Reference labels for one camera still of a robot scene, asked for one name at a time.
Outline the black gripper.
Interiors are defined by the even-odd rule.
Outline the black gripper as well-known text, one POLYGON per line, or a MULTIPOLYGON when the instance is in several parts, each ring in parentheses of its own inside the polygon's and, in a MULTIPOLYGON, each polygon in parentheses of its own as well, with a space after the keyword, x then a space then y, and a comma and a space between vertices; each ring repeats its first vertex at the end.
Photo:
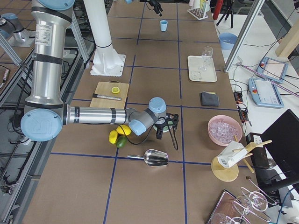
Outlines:
MULTIPOLYGON (((178 118, 179 118, 178 114, 172 114, 167 112, 165 117, 159 117, 154 124, 163 124, 163 123, 167 124, 169 121, 172 121, 173 122, 172 129, 173 129, 173 133, 175 133, 178 127, 178 118)), ((163 131, 157 131, 156 138, 162 139, 162 137, 163 137, 163 131)))
POLYGON ((157 0, 146 0, 149 3, 155 12, 161 12, 161 5, 157 0))

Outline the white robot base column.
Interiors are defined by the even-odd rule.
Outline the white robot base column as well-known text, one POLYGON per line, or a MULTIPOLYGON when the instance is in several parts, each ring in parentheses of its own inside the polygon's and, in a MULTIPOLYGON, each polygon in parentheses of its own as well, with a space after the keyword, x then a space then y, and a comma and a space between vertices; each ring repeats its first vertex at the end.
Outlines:
POLYGON ((113 48, 104 1, 85 0, 84 5, 96 45, 91 75, 121 77, 126 56, 113 48))

